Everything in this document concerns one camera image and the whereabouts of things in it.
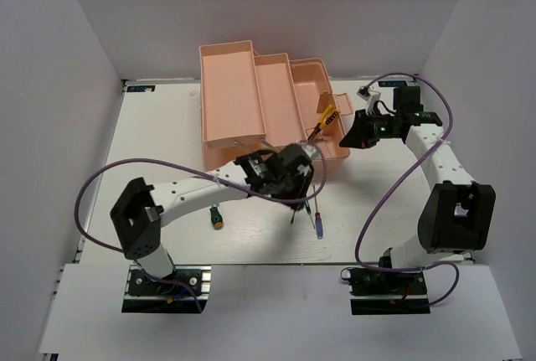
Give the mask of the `blue red screwdriver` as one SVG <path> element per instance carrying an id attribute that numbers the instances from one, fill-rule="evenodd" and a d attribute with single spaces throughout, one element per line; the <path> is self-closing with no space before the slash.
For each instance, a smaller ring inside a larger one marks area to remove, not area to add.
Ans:
<path id="1" fill-rule="evenodd" d="M 318 208 L 317 203 L 317 189 L 315 185 L 312 185 L 313 188 L 313 194 L 314 194 L 314 206 L 315 206 L 315 231 L 318 239 L 323 238 L 323 224 L 322 224 L 322 217 Z"/>

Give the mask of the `yellow black pliers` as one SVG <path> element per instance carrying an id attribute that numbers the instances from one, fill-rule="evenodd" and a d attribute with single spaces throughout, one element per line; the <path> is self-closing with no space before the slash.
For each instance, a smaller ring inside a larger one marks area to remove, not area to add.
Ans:
<path id="1" fill-rule="evenodd" d="M 312 132 L 307 137 L 309 142 L 320 134 L 329 124 L 331 124 L 340 115 L 340 109 L 334 105 L 328 105 L 321 114 L 317 124 L 312 129 Z"/>

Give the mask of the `green orange stubby screwdriver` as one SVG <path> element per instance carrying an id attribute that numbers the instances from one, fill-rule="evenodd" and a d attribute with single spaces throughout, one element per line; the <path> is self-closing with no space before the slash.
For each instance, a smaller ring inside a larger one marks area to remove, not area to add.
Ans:
<path id="1" fill-rule="evenodd" d="M 209 209 L 210 222 L 215 229 L 221 229 L 224 226 L 224 220 L 217 206 L 212 206 Z"/>

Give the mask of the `pink plastic toolbox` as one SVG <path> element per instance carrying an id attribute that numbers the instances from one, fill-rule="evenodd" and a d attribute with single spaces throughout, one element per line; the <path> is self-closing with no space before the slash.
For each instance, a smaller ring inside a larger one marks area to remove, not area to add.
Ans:
<path id="1" fill-rule="evenodd" d="M 334 92 L 319 58 L 258 54 L 249 40 L 204 45 L 201 65 L 202 154 L 205 170 L 243 154 L 305 140 L 320 116 L 329 119 L 314 142 L 329 169 L 349 156 L 339 143 L 343 116 L 353 114 L 348 94 Z"/>

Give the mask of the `dark green stubby screwdriver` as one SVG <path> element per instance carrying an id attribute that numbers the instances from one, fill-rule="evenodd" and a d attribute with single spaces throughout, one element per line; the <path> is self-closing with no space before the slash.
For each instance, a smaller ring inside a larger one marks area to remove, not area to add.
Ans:
<path id="1" fill-rule="evenodd" d="M 291 216 L 291 220 L 290 220 L 290 224 L 293 224 L 294 223 L 294 219 L 296 217 L 296 213 L 301 211 L 302 209 L 304 208 L 304 205 L 303 204 L 298 204 L 293 210 L 292 210 L 292 216 Z"/>

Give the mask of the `black green precision screwdriver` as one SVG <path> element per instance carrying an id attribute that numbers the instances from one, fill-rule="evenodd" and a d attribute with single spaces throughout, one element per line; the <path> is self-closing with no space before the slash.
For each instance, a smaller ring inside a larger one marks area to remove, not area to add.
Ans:
<path id="1" fill-rule="evenodd" d="M 313 215 L 312 215 L 312 209 L 311 209 L 311 206 L 310 206 L 310 204 L 309 204 L 309 202 L 307 200 L 304 201 L 304 207 L 305 207 L 307 215 L 308 215 L 308 217 L 309 217 L 309 219 L 311 221 L 313 230 L 316 230 L 315 221 L 314 221 L 314 218 L 313 218 Z"/>

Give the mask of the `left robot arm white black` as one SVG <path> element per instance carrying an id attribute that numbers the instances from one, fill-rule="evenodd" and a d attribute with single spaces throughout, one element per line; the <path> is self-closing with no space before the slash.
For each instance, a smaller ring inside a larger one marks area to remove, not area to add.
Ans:
<path id="1" fill-rule="evenodd" d="M 177 272 L 161 242 L 162 227 L 211 205 L 250 197 L 300 210 L 320 154 L 311 144 L 292 143 L 278 152 L 239 156 L 206 173 L 191 169 L 189 178 L 171 183 L 132 179 L 110 211 L 123 255 L 148 273 L 148 283 L 157 292 L 170 292 Z"/>

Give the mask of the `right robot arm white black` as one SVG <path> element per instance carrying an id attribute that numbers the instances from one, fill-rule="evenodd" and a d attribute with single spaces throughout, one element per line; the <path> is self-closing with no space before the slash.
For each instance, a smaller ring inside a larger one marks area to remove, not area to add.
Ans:
<path id="1" fill-rule="evenodd" d="M 425 111 L 420 88 L 394 88 L 393 110 L 378 108 L 380 95 L 362 87 L 358 96 L 366 101 L 356 111 L 353 125 L 341 147 L 366 149 L 382 139 L 400 139 L 415 155 L 430 187 L 417 224 L 417 231 L 402 245 L 385 251 L 379 262 L 379 285 L 396 293 L 406 286 L 406 269 L 422 269 L 450 255 L 482 250 L 486 243 L 496 193 L 480 184 L 458 161 L 444 138 L 445 130 L 435 112 Z"/>

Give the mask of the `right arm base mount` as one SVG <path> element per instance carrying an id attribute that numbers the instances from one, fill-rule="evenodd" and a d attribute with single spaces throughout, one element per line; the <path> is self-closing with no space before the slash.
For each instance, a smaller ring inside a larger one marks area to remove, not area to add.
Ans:
<path id="1" fill-rule="evenodd" d="M 349 287 L 354 316 L 430 314 L 424 274 L 385 273 L 363 267 L 346 267 L 340 272 Z"/>

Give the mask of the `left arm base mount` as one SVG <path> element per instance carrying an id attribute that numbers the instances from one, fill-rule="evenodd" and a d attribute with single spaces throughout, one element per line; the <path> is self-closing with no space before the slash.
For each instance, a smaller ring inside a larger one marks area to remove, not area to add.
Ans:
<path id="1" fill-rule="evenodd" d="M 122 313 L 200 314 L 209 299 L 210 266 L 176 266 L 173 281 L 153 281 L 137 267 L 127 274 Z"/>

